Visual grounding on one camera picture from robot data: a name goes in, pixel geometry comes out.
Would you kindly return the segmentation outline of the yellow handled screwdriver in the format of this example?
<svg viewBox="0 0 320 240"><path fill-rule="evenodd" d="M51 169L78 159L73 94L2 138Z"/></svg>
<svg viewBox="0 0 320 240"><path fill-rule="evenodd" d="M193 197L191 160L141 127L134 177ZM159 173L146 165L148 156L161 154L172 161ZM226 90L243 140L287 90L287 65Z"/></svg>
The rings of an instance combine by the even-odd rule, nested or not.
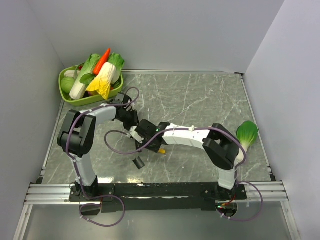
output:
<svg viewBox="0 0 320 240"><path fill-rule="evenodd" d="M165 151L164 149L160 148L160 149L158 150L158 153L160 153L160 154L165 154L166 151Z"/></svg>

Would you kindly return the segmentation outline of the black battery cover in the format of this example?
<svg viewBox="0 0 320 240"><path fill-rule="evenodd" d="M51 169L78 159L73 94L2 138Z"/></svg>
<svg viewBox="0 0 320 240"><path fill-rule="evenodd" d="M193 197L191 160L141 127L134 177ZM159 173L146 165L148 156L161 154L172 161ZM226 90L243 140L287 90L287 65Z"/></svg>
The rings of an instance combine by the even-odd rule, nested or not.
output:
<svg viewBox="0 0 320 240"><path fill-rule="evenodd" d="M134 163L134 165L137 167L138 170L145 167L145 163L143 162L143 160L139 156L136 157L132 162Z"/></svg>

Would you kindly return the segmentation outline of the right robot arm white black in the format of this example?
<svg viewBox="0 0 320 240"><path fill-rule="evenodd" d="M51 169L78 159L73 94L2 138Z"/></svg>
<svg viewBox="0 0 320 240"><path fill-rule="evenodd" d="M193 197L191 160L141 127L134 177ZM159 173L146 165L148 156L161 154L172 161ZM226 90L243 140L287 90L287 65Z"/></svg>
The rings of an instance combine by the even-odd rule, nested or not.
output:
<svg viewBox="0 0 320 240"><path fill-rule="evenodd" d="M236 193L236 158L240 143L219 123L213 129L195 128L161 122L154 125L142 120L129 130L135 139L136 149L143 146L154 153L161 153L163 145L183 145L204 150L211 162L218 168L218 193L223 199L230 199Z"/></svg>

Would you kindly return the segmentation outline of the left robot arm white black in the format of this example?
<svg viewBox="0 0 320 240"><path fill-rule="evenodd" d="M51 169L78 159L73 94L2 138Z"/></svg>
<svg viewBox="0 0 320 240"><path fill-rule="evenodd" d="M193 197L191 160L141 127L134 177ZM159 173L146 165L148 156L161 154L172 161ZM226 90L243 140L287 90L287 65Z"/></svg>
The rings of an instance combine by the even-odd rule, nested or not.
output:
<svg viewBox="0 0 320 240"><path fill-rule="evenodd" d="M125 93L119 93L111 101L97 107L83 111L69 110L65 116L57 144L71 160L76 190L87 201L93 201L99 195L98 177L90 157L96 127L114 120L123 123L126 131L138 126L138 113L134 109L136 100Z"/></svg>

